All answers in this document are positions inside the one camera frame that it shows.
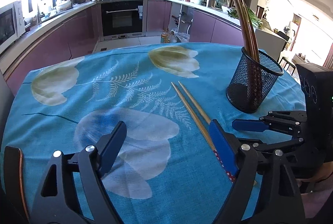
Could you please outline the pink sleeve right forearm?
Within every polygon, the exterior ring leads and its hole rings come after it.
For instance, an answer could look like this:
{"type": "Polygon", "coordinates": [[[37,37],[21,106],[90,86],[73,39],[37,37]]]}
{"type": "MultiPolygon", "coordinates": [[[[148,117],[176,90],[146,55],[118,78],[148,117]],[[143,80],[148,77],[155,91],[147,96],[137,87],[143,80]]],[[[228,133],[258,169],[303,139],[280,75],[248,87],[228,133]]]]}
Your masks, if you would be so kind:
{"type": "Polygon", "coordinates": [[[332,176],[309,182],[310,191],[301,194],[306,218],[313,218],[332,193],[332,176]]]}

